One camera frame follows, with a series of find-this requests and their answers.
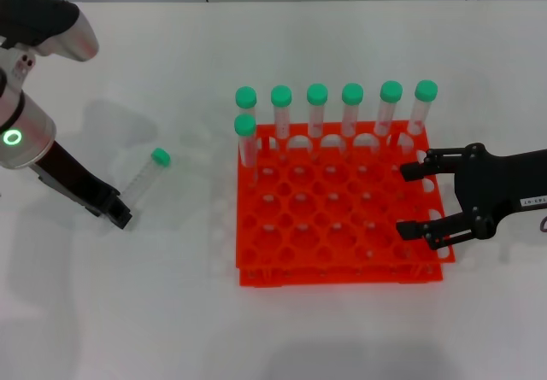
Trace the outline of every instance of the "test tube rack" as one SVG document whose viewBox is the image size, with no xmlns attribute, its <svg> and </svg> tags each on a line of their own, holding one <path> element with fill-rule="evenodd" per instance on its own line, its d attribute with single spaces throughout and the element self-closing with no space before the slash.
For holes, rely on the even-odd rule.
<svg viewBox="0 0 547 380">
<path fill-rule="evenodd" d="M 407 124 L 393 121 L 390 135 L 376 138 L 372 121 L 357 122 L 355 137 L 325 123 L 308 148 L 293 142 L 308 136 L 307 124 L 291 124 L 288 139 L 275 139 L 274 125 L 257 126 L 256 168 L 238 154 L 240 285 L 443 280 L 442 265 L 456 261 L 452 247 L 441 257 L 423 239 L 403 241 L 395 228 L 399 220 L 444 216 L 435 177 L 404 182 L 398 170 L 429 148 L 426 132 L 411 137 Z M 332 135 L 338 144 L 325 142 Z M 400 137 L 412 146 L 402 148 Z"/>
</svg>

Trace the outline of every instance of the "green cap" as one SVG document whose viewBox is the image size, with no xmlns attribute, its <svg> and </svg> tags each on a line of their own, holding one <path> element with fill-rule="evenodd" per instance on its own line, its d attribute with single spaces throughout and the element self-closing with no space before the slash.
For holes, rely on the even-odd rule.
<svg viewBox="0 0 547 380">
<path fill-rule="evenodd" d="M 379 97 L 382 101 L 395 103 L 403 96 L 403 86 L 397 81 L 386 81 L 379 91 Z"/>
<path fill-rule="evenodd" d="M 161 167 L 167 168 L 171 163 L 171 157 L 165 151 L 165 149 L 156 148 L 154 149 L 154 152 L 150 154 L 150 156 L 152 157 L 152 160 L 154 160 L 154 162 Z"/>
<path fill-rule="evenodd" d="M 286 85 L 276 85 L 272 89 L 271 97 L 275 107 L 288 107 L 292 101 L 291 89 Z"/>
<path fill-rule="evenodd" d="M 437 98 L 437 91 L 438 91 L 438 88 L 435 83 L 433 83 L 429 79 L 424 79 L 423 81 L 420 81 L 418 85 L 416 86 L 416 91 L 414 95 L 420 101 L 431 102 L 435 98 Z"/>
<path fill-rule="evenodd" d="M 361 103 L 365 92 L 362 87 L 356 83 L 349 83 L 342 90 L 342 101 L 348 105 L 358 105 Z"/>
<path fill-rule="evenodd" d="M 308 88 L 308 102 L 311 105 L 323 105 L 328 98 L 328 90 L 323 84 L 312 84 Z"/>
<path fill-rule="evenodd" d="M 240 108 L 253 108 L 256 106 L 256 91 L 250 87 L 241 87 L 236 91 L 236 104 Z"/>
<path fill-rule="evenodd" d="M 242 137 L 253 135 L 256 130 L 256 121 L 252 115 L 240 114 L 233 122 L 236 133 Z"/>
</svg>

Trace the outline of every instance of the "white table surface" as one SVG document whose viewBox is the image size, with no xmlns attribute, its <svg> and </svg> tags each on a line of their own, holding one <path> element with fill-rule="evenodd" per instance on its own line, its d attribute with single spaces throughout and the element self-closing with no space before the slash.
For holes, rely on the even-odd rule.
<svg viewBox="0 0 547 380">
<path fill-rule="evenodd" d="M 248 289 L 234 267 L 234 91 L 350 81 L 373 119 L 381 83 L 438 82 L 434 147 L 547 148 L 547 3 L 82 4 L 101 44 L 39 59 L 25 90 L 57 140 L 123 189 L 156 146 L 174 157 L 131 230 L 105 228 L 39 183 L 0 171 L 2 380 L 543 378 L 547 211 L 456 246 L 438 284 Z M 450 177 L 445 209 L 458 210 Z"/>
</svg>

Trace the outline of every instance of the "clear test tube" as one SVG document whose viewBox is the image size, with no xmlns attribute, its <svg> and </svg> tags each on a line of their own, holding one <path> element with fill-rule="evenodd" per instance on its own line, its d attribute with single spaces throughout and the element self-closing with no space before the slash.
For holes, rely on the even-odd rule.
<svg viewBox="0 0 547 380">
<path fill-rule="evenodd" d="M 345 137 L 353 137 L 356 135 L 359 104 L 362 102 L 364 94 L 362 87 L 356 83 L 346 84 L 342 90 L 342 101 L 344 102 L 342 135 Z"/>
<path fill-rule="evenodd" d="M 256 91 L 251 87 L 240 87 L 236 91 L 236 104 L 240 114 L 255 116 Z"/>
<path fill-rule="evenodd" d="M 239 153 L 244 167 L 256 165 L 256 122 L 249 114 L 240 114 L 233 123 L 239 135 Z"/>
<path fill-rule="evenodd" d="M 272 89 L 271 100 L 275 119 L 275 136 L 278 139 L 286 139 L 289 137 L 291 123 L 289 115 L 289 105 L 292 102 L 291 89 L 286 85 L 275 86 Z"/>
<path fill-rule="evenodd" d="M 420 81 L 416 86 L 415 102 L 410 115 L 407 132 L 410 135 L 420 135 L 424 130 L 427 113 L 431 103 L 437 98 L 438 87 L 429 79 Z"/>
<path fill-rule="evenodd" d="M 308 88 L 307 98 L 309 102 L 308 136 L 318 138 L 323 135 L 323 116 L 328 90 L 323 84 L 312 84 Z"/>
<path fill-rule="evenodd" d="M 390 132 L 393 113 L 403 96 L 403 86 L 397 81 L 386 81 L 379 92 L 378 118 L 374 124 L 374 134 L 385 137 Z"/>
<path fill-rule="evenodd" d="M 121 192 L 121 200 L 133 209 L 141 196 L 170 164 L 171 156 L 165 150 L 161 148 L 154 149 L 150 154 L 150 160 Z"/>
</svg>

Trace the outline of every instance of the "green indicator light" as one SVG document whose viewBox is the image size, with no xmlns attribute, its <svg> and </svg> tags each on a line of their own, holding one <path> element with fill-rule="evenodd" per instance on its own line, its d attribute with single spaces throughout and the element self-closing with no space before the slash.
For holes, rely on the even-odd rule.
<svg viewBox="0 0 547 380">
<path fill-rule="evenodd" d="M 7 130 L 3 134 L 3 143 L 6 145 L 17 145 L 23 139 L 23 134 L 19 130 Z"/>
</svg>

